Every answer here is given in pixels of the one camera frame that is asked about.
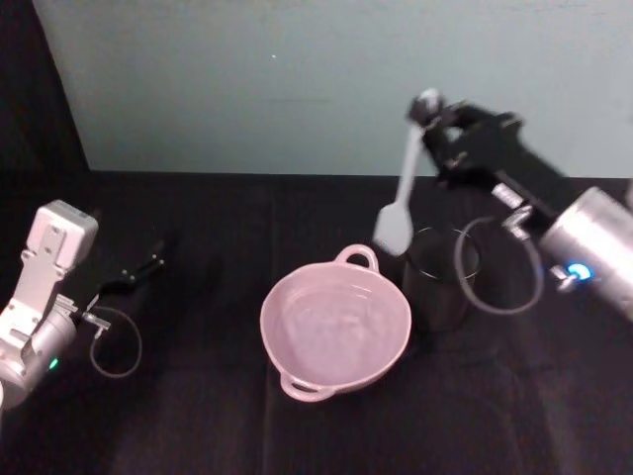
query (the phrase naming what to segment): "cable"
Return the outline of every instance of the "cable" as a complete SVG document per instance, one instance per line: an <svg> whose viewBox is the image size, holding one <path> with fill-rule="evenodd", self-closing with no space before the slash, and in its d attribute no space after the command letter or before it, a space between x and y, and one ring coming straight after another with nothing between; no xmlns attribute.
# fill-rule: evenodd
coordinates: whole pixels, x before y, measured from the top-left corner
<svg viewBox="0 0 633 475"><path fill-rule="evenodd" d="M114 309L112 307L95 306L92 308L92 310L112 312L118 315L119 317L123 318L124 320L126 320L132 326L132 330L134 330L136 334L136 339L138 340L138 356L136 357L135 364L128 371L125 371L123 373L111 373L110 371L106 371L105 369L103 369L99 365L99 363L97 363L97 359L95 358L95 349L97 347L97 341L99 341L99 338L101 337L100 333L97 332L95 334L95 339L92 341L92 344L90 345L90 362L92 363L92 366L97 370L97 372L99 372L102 376L105 376L106 378L110 378L110 379L127 378L138 369L138 366L140 365L140 361L142 359L142 337L140 336L140 330L138 329L138 326L135 324L135 322L130 318L128 314L121 312L120 310Z"/></svg>
<svg viewBox="0 0 633 475"><path fill-rule="evenodd" d="M534 293L526 304L514 309L500 309L498 307L493 307L492 305L487 304L479 297L477 297L477 295L475 295L473 288L470 286L466 278L466 271L464 270L464 263L462 262L462 254L464 251L464 242L466 240L466 236L475 226L482 223L490 223L494 220L495 219L492 217L478 218L466 225L466 227L460 233L459 237L457 238L457 242L455 243L455 252L453 255L455 261L455 270L457 272L457 280L459 281L459 285L466 294L468 300L470 300L470 302L478 309L495 315L520 314L522 312L525 312L526 310L531 309L539 302L539 300L541 300L541 297L543 296L543 290L545 288L545 277L543 276L543 272L541 270L543 266L541 255L530 239L525 239L521 241L530 259L530 263L532 264L532 270L534 271Z"/></svg>

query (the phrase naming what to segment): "teal wall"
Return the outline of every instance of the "teal wall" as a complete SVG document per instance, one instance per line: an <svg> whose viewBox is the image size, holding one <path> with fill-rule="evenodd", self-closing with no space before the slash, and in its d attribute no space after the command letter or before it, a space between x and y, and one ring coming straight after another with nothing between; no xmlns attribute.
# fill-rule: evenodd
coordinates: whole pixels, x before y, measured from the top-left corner
<svg viewBox="0 0 633 475"><path fill-rule="evenodd" d="M633 175L631 0L35 3L95 169L394 175L435 86L568 174Z"/></svg>

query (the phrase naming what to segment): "blue light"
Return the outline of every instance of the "blue light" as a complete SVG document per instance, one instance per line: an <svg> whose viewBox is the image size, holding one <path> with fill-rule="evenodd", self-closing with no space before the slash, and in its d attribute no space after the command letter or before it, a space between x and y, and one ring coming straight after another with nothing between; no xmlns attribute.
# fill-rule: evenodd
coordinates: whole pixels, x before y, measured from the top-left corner
<svg viewBox="0 0 633 475"><path fill-rule="evenodd" d="M591 271L584 264L570 264L567 266L567 271L578 275L579 280L591 279Z"/></svg>

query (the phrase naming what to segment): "black cup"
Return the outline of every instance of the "black cup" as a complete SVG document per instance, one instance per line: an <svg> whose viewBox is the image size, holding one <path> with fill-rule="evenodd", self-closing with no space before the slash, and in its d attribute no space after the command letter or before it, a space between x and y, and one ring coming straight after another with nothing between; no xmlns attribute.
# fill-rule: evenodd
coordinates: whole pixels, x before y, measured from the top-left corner
<svg viewBox="0 0 633 475"><path fill-rule="evenodd" d="M457 329L466 318L468 299L462 291L453 260L461 231L425 228L413 236L407 251L403 293L411 306L418 332L446 332ZM464 270L472 286L480 269L480 253L466 235Z"/></svg>

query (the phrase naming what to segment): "black fabric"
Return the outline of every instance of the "black fabric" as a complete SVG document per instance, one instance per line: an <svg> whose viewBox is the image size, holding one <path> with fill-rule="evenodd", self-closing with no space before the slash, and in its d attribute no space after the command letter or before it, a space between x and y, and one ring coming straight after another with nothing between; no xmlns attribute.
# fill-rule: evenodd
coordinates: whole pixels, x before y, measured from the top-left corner
<svg viewBox="0 0 633 475"><path fill-rule="evenodd" d="M626 186L574 183L597 183L616 198ZM454 332L413 337L401 361L362 391L316 405L283 394L259 335L263 298L298 266L370 243L395 189L392 178L123 173L2 188L2 301L33 213L50 199L101 208L97 243L123 259L164 232L181 236L153 285L106 302L140 325L138 373L95 374L92 330L81 328L58 369L5 415L1 473L633 473L631 326L592 295L561 296L551 283L520 317L471 311ZM489 197L424 178L411 208L417 229L501 211ZM494 229L474 238L482 297L500 306L528 298L521 248ZM399 282L403 263L379 257Z"/></svg>
<svg viewBox="0 0 633 475"><path fill-rule="evenodd" d="M0 169L88 169L31 1L0 2Z"/></svg>

